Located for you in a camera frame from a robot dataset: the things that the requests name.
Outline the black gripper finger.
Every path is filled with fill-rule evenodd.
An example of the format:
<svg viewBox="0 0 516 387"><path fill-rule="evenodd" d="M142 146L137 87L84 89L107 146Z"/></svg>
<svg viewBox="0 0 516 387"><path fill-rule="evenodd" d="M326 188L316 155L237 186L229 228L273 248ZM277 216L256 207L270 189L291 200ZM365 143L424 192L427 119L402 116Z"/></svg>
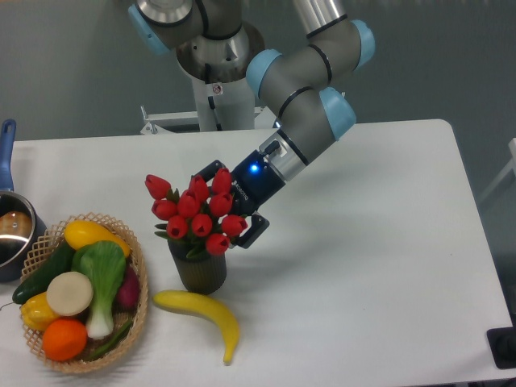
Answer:
<svg viewBox="0 0 516 387"><path fill-rule="evenodd" d="M249 219L251 220L251 226L242 235L231 241L232 247L251 247L269 227L269 221L257 212L252 214Z"/></svg>
<svg viewBox="0 0 516 387"><path fill-rule="evenodd" d="M200 170L198 173L194 174L191 177L190 182L193 182L197 177L200 177L205 183L210 183L211 186L226 186L226 165L223 164L220 160L215 160Z"/></svg>

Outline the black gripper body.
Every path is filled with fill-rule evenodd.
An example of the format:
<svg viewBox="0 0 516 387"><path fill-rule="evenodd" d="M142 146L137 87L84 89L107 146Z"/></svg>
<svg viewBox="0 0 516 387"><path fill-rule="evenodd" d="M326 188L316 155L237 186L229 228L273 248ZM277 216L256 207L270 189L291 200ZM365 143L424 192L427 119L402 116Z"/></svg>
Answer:
<svg viewBox="0 0 516 387"><path fill-rule="evenodd" d="M237 215L251 215L285 186L285 181L257 150L231 171L231 177L231 213Z"/></svg>

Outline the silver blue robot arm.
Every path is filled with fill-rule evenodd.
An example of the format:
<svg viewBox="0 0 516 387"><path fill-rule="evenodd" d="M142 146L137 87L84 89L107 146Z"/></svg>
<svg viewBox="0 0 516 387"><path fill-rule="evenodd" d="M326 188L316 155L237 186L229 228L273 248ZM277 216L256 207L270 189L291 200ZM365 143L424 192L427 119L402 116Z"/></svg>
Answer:
<svg viewBox="0 0 516 387"><path fill-rule="evenodd" d="M232 210L251 219L231 239L242 248L268 227L258 208L356 123L332 83L375 52L372 31L349 19L342 2L294 6L308 45L289 56L264 46L239 1L136 1L128 10L151 50L176 54L192 82L201 131L252 129L256 100L277 119L277 131L231 172Z"/></svg>

